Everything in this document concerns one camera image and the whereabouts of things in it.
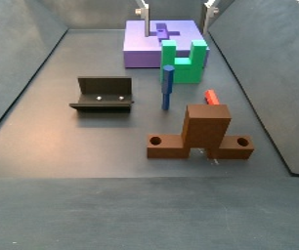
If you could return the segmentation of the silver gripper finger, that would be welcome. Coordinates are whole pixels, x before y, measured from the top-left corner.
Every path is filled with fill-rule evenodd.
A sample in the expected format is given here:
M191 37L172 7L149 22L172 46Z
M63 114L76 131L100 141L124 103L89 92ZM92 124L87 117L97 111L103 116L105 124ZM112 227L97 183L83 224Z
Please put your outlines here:
M208 2L204 4L206 7L204 34L208 33L210 20L219 13L219 8L218 8L219 1L220 0L208 0Z
M145 21L145 37L149 37L149 4L145 0L136 0L139 8L136 9L136 15Z

